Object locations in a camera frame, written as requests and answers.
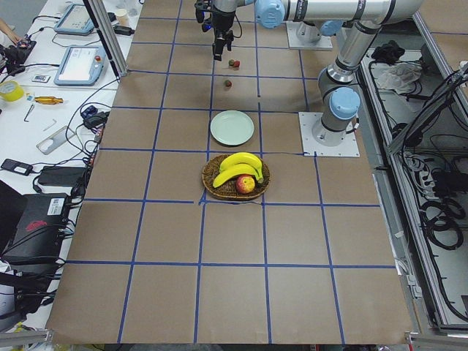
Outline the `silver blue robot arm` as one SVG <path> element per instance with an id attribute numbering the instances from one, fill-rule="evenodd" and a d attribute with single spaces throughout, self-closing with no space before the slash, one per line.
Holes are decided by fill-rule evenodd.
<path id="1" fill-rule="evenodd" d="M 324 104 L 321 124 L 328 132 L 342 133 L 356 117 L 361 106 L 359 94 L 350 87 L 364 54 L 382 26 L 371 20 L 359 20 L 344 35 L 335 61 L 319 76 Z"/>
<path id="2" fill-rule="evenodd" d="M 224 48 L 231 50 L 231 27 L 239 7 L 254 5 L 257 21 L 267 29 L 285 21 L 364 20 L 377 26 L 408 18 L 421 1 L 196 1 L 195 15 L 203 31 L 214 30 L 213 58 L 222 60 Z"/>

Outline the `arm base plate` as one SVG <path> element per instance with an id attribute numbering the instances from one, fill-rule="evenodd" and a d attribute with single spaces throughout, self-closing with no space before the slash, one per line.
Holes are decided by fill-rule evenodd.
<path id="1" fill-rule="evenodd" d="M 322 125 L 322 113 L 300 112 L 298 117 L 305 156 L 360 156 L 351 122 L 344 131 L 332 132 Z"/>
<path id="2" fill-rule="evenodd" d="M 286 22 L 289 49 L 331 51 L 330 37 L 321 35 L 316 26 L 304 22 Z"/>

